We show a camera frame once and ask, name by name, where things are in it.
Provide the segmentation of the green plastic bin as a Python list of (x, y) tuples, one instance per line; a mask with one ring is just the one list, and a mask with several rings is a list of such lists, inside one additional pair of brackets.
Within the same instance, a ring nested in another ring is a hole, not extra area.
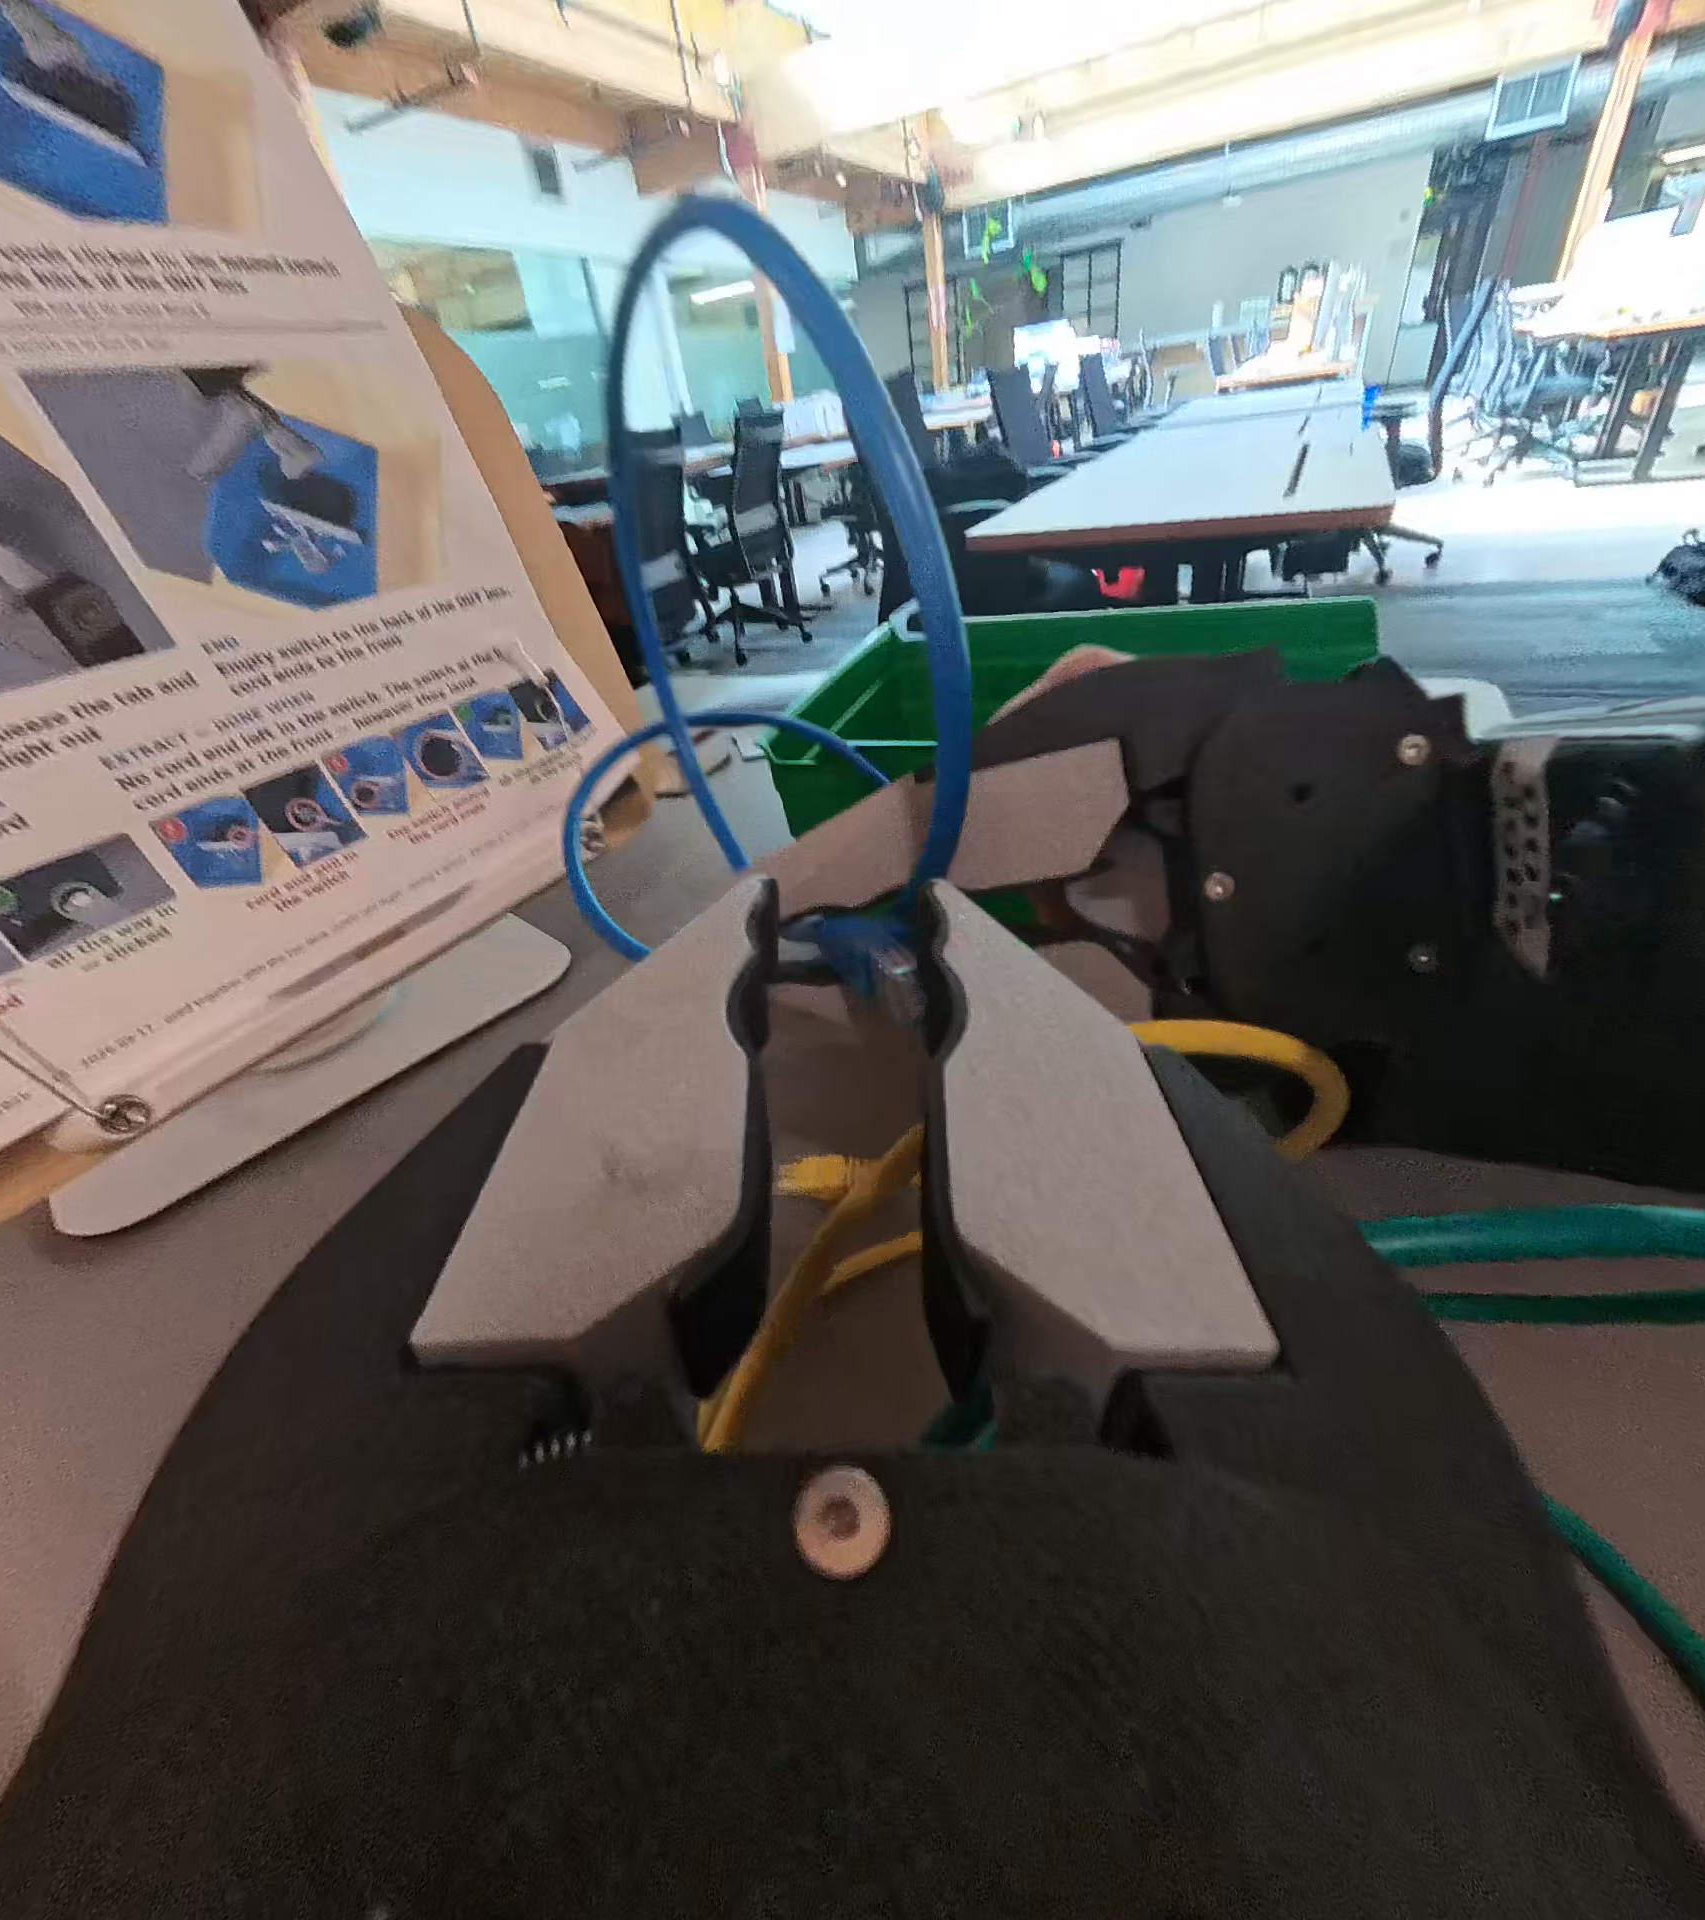
[[(1298, 954), (1339, 967), (1340, 950), (1388, 944), (1419, 917), (1426, 782), (1405, 776), (1385, 738), (1415, 685), (1375, 665), (1366, 602), (1005, 616), (966, 621), (964, 645), (969, 653), (957, 658), (930, 636), (875, 636), (817, 701), (787, 716), (814, 764), (853, 757), (842, 795), (853, 784), (861, 797), (889, 782), (928, 784), (926, 839), (949, 847), (944, 878), (973, 772), (999, 761), (989, 724), (1069, 650), (1098, 645), (1171, 661), (1148, 716), (1126, 726), (1136, 780), (1181, 805), (1167, 867), (1181, 928), (1171, 971), (1207, 969), (1207, 935), (1193, 918), (1221, 918), (1225, 969), (1246, 973), (1286, 969)], [(829, 802), (834, 784), (819, 766), (792, 772), (777, 759), (776, 784), (793, 840), (854, 805)], [(969, 896), (1046, 957), (1093, 950), (1033, 944), (1017, 922), (1023, 897), (1013, 886)], [(800, 969), (822, 969), (805, 940), (820, 918), (909, 940), (895, 913), (825, 908), (787, 917), (780, 904), (777, 941), (806, 952)]]

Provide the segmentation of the instruction sheet on stand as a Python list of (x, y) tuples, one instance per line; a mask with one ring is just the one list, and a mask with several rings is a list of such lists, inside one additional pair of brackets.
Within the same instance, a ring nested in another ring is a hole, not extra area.
[[(457, 430), (471, 453), (514, 550), (530, 574), (558, 645), (610, 713), (614, 733), (631, 732), (641, 719), (638, 697), (626, 681), (625, 661), (607, 629), (599, 604), (576, 568), (560, 523), (551, 513), (504, 403), (470, 355), (425, 310), (402, 302), (419, 353), (425, 355)], [(179, 1120), (166, 1112), (130, 1136), (112, 1136), (85, 1117), (67, 1117), (0, 1150), (0, 1223), (34, 1207), (61, 1187), (94, 1172), (95, 1165), (142, 1146)]]

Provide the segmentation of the white display stand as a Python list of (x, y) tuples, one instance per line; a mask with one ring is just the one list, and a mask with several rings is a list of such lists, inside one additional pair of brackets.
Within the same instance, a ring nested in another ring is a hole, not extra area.
[(60, 1187), (51, 1221), (69, 1238), (140, 1227), (500, 1024), (571, 969), (566, 944), (504, 917)]

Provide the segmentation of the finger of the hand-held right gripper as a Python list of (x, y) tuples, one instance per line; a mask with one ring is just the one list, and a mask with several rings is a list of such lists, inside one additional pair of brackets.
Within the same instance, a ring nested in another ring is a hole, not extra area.
[[(973, 772), (949, 881), (969, 893), (1085, 873), (1130, 802), (1118, 738)], [(928, 784), (900, 780), (765, 855), (787, 917), (900, 893), (930, 824)]]

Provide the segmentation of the white office table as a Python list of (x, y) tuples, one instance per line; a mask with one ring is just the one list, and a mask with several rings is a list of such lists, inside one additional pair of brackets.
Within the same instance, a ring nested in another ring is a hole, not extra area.
[(1152, 602), (1233, 599), (1249, 553), (1381, 531), (1398, 486), (1364, 391), (1324, 382), (1219, 395), (1178, 408), (1124, 445), (1074, 465), (964, 534), (973, 555), (1137, 568)]

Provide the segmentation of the printed instruction sheet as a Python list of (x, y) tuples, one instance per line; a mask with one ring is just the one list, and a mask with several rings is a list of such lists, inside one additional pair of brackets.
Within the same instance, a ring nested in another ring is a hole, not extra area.
[(0, 3), (0, 1153), (543, 889), (610, 711), (240, 3)]

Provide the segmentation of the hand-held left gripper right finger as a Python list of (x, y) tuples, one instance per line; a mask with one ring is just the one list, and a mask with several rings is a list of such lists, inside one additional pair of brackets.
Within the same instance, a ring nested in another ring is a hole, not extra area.
[(956, 1399), (1281, 1353), (1153, 1051), (949, 879), (918, 896), (922, 1299)]

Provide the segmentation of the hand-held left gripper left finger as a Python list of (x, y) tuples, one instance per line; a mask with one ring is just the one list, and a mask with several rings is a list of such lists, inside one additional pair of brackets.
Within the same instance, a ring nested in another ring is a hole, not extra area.
[(551, 1036), (413, 1327), (422, 1366), (711, 1396), (768, 1303), (777, 885), (743, 878)]

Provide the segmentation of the black office chair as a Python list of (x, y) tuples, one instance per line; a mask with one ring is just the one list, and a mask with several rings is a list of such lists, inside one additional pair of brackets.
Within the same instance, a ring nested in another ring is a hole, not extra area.
[(671, 658), (690, 661), (688, 637), (710, 631), (713, 609), (695, 570), (687, 522), (687, 446), (675, 428), (634, 430), (621, 442), (630, 501), (614, 514), (636, 539), (636, 571), (621, 568), (626, 621), (638, 629), (645, 599)]
[(785, 409), (747, 406), (734, 416), (734, 445), (720, 523), (693, 534), (695, 582), (713, 629), (727, 627), (736, 665), (747, 664), (745, 627), (776, 627), (814, 637), (793, 574), (785, 514)]

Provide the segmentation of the person's right hand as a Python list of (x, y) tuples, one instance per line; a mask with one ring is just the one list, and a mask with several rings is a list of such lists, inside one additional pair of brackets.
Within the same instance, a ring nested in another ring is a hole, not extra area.
[(1167, 867), (1181, 805), (1167, 792), (1148, 795), (1136, 780), (1126, 726), (1148, 716), (1152, 692), (1169, 668), (1169, 658), (1132, 658), (1098, 645), (1069, 650), (987, 730), (996, 766), (1102, 738), (1121, 743), (1130, 802), (1094, 863), (1080, 876), (1013, 889), (1023, 897), (1017, 922), (1033, 944), (1102, 950), (1105, 969), (1136, 976), (1130, 999), (1143, 1008), (1173, 978), (1181, 928)]

